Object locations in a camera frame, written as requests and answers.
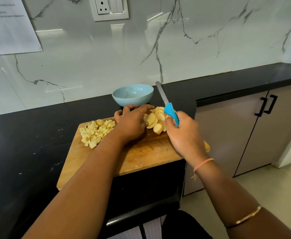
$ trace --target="bowl rim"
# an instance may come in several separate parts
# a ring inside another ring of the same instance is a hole
[[[139,97],[134,97],[134,98],[119,98],[119,97],[116,97],[116,96],[113,95],[113,93],[115,93],[119,89],[122,89],[122,88],[125,88],[125,87],[130,87],[130,86],[135,86],[135,85],[145,85],[145,84],[134,84],[134,85],[127,85],[127,86],[120,87],[120,88],[116,89],[114,92],[112,92],[112,97],[115,97],[116,99],[122,99],[122,100],[128,100],[128,99],[129,100],[132,100],[132,99],[139,99],[141,97],[147,96],[147,95],[149,95],[149,94],[151,94],[151,93],[154,92],[153,86],[151,86],[151,85],[145,85],[145,86],[151,87],[152,88],[152,91],[149,92],[148,94],[144,95],[144,96],[139,96]]]

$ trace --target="cabinet handle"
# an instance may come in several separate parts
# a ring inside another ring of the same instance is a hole
[[[266,103],[267,103],[267,98],[261,97],[261,100],[263,100],[263,105],[261,107],[260,113],[255,113],[255,116],[258,116],[258,117],[261,117],[262,116],[263,111],[264,111],[264,108],[265,108]]]
[[[273,107],[275,105],[275,102],[276,102],[278,96],[270,95],[270,97],[273,98],[273,101],[272,101],[272,104],[271,104],[270,108],[268,109],[268,111],[264,111],[266,114],[270,114],[272,112]]]

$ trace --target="paper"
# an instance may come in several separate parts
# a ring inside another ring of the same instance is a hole
[[[0,0],[0,54],[42,51],[21,0]]]

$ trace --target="floor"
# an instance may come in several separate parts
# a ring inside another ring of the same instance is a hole
[[[291,165],[281,169],[268,165],[235,179],[291,228]],[[185,196],[181,210],[191,214],[213,238],[228,238],[205,190]]]

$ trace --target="hand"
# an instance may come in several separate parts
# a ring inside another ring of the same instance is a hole
[[[122,110],[116,111],[115,119],[118,124],[113,131],[117,131],[125,143],[137,139],[144,133],[145,127],[148,125],[143,120],[143,116],[145,113],[151,112],[150,109],[154,109],[154,106],[145,104],[138,108],[137,105],[127,105],[124,107],[122,116],[120,116]]]
[[[192,167],[195,167],[209,158],[199,131],[199,124],[184,112],[176,112],[176,114],[180,120],[178,127],[174,126],[171,116],[166,116],[167,134],[174,148]]]

